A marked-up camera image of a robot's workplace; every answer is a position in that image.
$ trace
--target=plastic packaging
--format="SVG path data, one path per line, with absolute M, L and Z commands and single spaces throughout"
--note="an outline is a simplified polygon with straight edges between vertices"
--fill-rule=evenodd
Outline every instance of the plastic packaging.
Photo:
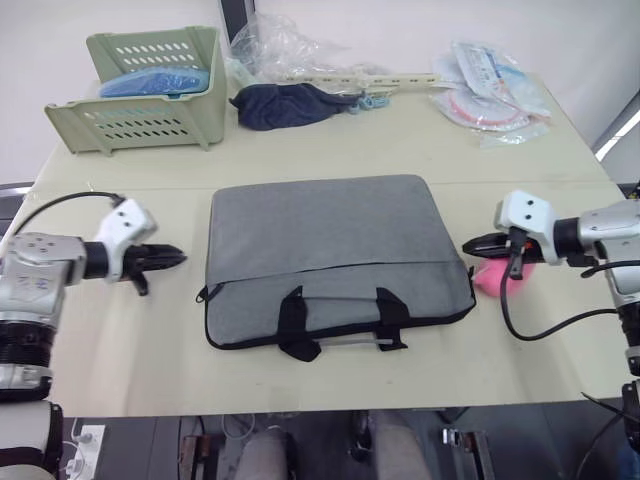
M 475 43 L 453 43 L 465 81 L 481 97 L 497 99 L 543 117 L 551 116 L 538 87 L 517 63 L 498 50 Z
M 499 135 L 483 132 L 480 147 L 488 148 L 499 145 L 519 145 L 520 143 L 541 137 L 547 133 L 549 133 L 549 127 L 544 122 L 532 120 L 526 127 L 511 132 L 504 132 Z
M 453 43 L 453 55 L 433 62 L 444 90 L 431 95 L 451 121 L 480 131 L 481 147 L 515 145 L 548 133 L 551 112 L 538 87 L 497 49 Z
M 180 95 L 203 92 L 209 87 L 209 72 L 190 67 L 149 67 L 105 82 L 101 97 Z
M 450 89 L 431 96 L 451 121 L 469 128 L 507 132 L 525 127 L 529 116 L 497 100 L 475 95 L 469 88 Z
M 260 83 L 256 77 L 251 75 L 249 70 L 235 58 L 227 58 L 224 62 L 225 70 L 238 84 L 238 88 L 242 90 L 250 85 L 256 85 Z
M 309 75 L 349 75 L 352 82 L 316 85 L 329 93 L 361 93 L 370 75 L 389 72 L 361 63 L 349 67 L 332 64 L 330 57 L 346 50 L 336 44 L 301 34 L 296 24 L 280 15 L 254 14 L 231 42 L 231 55 L 261 83 L 296 83 Z

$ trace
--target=green plastic basket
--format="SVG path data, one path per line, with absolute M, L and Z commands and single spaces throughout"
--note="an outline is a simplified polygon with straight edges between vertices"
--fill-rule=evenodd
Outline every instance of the green plastic basket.
M 222 140 L 227 101 L 219 33 L 212 27 L 112 34 L 87 38 L 101 82 L 152 66 L 187 66 L 210 72 L 201 93 L 79 100 L 48 105 L 45 113 L 73 153 L 162 145 L 209 145 Z

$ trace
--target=navy cloth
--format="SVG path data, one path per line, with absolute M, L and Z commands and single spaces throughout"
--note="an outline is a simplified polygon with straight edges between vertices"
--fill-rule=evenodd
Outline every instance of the navy cloth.
M 358 95 L 332 95 L 309 83 L 250 85 L 229 100 L 238 121 L 253 130 L 298 127 L 319 122 L 347 110 Z

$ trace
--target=table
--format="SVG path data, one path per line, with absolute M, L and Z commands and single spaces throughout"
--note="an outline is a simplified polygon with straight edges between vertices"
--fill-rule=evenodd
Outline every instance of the table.
M 540 342 L 512 338 L 495 299 L 449 326 L 403 332 L 408 350 L 366 345 L 326 347 L 310 364 L 276 347 L 212 348 L 204 309 L 211 195 L 232 185 L 394 173 L 429 183 L 445 225 L 460 247 L 493 230 L 496 203 L 521 188 L 553 203 L 561 216 L 622 198 L 555 102 L 554 125 L 530 143 L 481 150 L 470 132 L 450 124 L 424 94 L 397 95 L 383 110 L 338 115 L 298 129 L 251 132 L 230 108 L 223 143 L 74 156 L 56 149 L 18 219 L 71 191 L 117 191 L 156 218 L 149 240 L 171 243 L 184 264 L 148 275 L 150 295 L 127 283 L 87 281 L 68 289 L 53 349 L 51 399 L 69 416 L 155 416 L 443 407 L 618 395 L 628 381 L 626 344 L 614 316 L 585 320 Z M 38 217 L 32 227 L 91 238 L 108 202 L 76 200 Z M 477 259 L 463 256 L 469 264 Z M 512 317 L 527 333 L 612 302 L 603 276 L 537 267 Z

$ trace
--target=gray laptop bag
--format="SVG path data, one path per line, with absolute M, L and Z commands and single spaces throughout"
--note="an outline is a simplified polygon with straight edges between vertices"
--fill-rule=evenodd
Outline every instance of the gray laptop bag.
M 316 339 L 453 323 L 475 305 L 426 183 L 413 175 L 226 188 L 213 196 L 209 343 L 277 344 L 304 361 Z

